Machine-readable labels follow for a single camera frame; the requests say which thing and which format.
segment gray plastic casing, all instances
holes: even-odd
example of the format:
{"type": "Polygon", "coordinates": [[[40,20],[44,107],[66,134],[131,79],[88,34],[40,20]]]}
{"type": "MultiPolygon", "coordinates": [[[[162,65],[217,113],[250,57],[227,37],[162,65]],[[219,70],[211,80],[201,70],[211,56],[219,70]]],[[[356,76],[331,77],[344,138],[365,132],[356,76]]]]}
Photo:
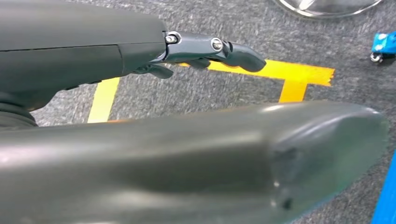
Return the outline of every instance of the gray plastic casing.
{"type": "Polygon", "coordinates": [[[158,18],[61,0],[0,0],[0,102],[32,111],[166,50],[158,18]]]}

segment robotic finger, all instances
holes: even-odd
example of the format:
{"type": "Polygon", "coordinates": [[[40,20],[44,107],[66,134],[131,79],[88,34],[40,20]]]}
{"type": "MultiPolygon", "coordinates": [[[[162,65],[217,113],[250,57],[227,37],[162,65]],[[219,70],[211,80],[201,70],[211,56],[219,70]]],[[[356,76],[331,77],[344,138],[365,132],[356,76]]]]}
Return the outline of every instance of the robotic finger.
{"type": "Polygon", "coordinates": [[[251,48],[209,35],[172,31],[165,36],[165,42],[166,51],[134,73],[152,73],[159,78],[171,77],[172,71],[157,65],[158,63],[186,63],[204,69],[210,65],[210,61],[216,61],[228,66],[239,66],[250,72],[260,71],[266,64],[251,48]]]}

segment blue toy car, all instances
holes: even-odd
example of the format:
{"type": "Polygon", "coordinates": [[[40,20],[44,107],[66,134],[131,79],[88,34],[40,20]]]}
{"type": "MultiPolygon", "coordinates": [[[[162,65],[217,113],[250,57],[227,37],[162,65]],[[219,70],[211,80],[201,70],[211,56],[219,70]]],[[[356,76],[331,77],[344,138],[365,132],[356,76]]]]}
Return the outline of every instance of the blue toy car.
{"type": "Polygon", "coordinates": [[[384,60],[394,62],[396,58],[396,31],[390,34],[376,33],[370,59],[375,63],[382,63],[384,60]]]}

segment silver metal rim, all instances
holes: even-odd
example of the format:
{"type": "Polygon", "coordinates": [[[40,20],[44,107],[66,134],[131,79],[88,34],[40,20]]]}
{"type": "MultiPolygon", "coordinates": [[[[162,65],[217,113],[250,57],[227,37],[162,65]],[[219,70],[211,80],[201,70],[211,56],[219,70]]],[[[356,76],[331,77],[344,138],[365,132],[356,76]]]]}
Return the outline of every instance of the silver metal rim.
{"type": "Polygon", "coordinates": [[[287,11],[292,12],[298,16],[303,16],[303,17],[312,18],[312,19],[335,19],[335,18],[357,15],[363,11],[366,11],[369,8],[372,8],[376,5],[378,5],[382,1],[383,0],[377,0],[373,4],[371,4],[367,7],[361,8],[360,10],[352,12],[352,13],[328,14],[328,13],[313,12],[308,9],[303,11],[303,10],[293,7],[292,5],[287,3],[285,0],[274,0],[274,2],[276,2],[278,5],[280,5],[282,8],[286,9],[287,11]]]}
{"type": "Polygon", "coordinates": [[[215,38],[212,38],[212,40],[211,40],[211,47],[213,50],[219,52],[219,51],[223,50],[224,46],[223,46],[223,42],[219,38],[215,37],[215,38]],[[219,49],[214,47],[215,42],[219,42],[221,44],[221,47],[219,49]]]}

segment metal screw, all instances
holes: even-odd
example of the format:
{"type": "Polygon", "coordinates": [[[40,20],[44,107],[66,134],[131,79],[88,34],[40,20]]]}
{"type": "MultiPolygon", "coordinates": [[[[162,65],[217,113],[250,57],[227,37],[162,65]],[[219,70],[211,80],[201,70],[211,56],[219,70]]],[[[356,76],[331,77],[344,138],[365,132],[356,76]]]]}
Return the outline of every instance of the metal screw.
{"type": "Polygon", "coordinates": [[[166,41],[167,43],[177,43],[177,42],[178,42],[178,39],[177,39],[177,37],[174,36],[174,35],[168,35],[168,36],[165,37],[165,41],[166,41]]]}
{"type": "Polygon", "coordinates": [[[213,38],[211,44],[215,51],[221,51],[223,49],[223,42],[219,38],[213,38]]]}

